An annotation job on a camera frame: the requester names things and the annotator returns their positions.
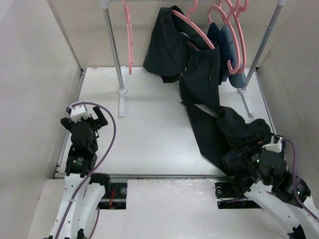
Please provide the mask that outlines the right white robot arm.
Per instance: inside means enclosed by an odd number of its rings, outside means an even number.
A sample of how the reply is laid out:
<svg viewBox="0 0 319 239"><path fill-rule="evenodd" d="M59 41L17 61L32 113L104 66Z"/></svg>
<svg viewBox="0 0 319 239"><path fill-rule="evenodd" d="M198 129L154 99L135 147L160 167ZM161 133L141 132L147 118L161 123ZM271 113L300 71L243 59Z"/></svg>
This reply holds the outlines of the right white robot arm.
<svg viewBox="0 0 319 239"><path fill-rule="evenodd" d="M254 137L229 151L222 162L233 176L230 190L260 206L289 238L317 239L319 211L305 180L287 168L286 142L277 134L270 143Z"/></svg>

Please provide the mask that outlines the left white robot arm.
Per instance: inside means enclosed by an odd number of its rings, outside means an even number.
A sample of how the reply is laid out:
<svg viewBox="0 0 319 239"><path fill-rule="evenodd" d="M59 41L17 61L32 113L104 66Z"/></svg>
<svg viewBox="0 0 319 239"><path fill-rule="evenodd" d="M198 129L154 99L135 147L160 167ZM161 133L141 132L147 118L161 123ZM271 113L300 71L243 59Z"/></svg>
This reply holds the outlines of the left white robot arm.
<svg viewBox="0 0 319 239"><path fill-rule="evenodd" d="M108 125L103 115L107 109L90 103L96 114L94 118L87 110L88 102L73 103L67 112L70 117L62 118L61 124L71 134L63 196L59 210L48 235L50 239L89 239L92 237L99 218L98 204L111 193L110 175L98 173L102 164L97 157L99 133Z"/></svg>

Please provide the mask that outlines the black trousers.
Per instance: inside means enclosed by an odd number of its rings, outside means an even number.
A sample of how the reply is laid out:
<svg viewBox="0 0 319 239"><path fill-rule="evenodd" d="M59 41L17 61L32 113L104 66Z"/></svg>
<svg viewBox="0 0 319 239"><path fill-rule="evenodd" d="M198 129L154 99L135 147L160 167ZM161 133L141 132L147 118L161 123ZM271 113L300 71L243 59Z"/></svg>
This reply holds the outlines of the black trousers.
<svg viewBox="0 0 319 239"><path fill-rule="evenodd" d="M220 105L219 63L217 49L188 49L179 90L200 153L226 175L233 176L226 166L241 168L239 149L248 143L270 142L271 130L263 119L245 123L234 109Z"/></svg>

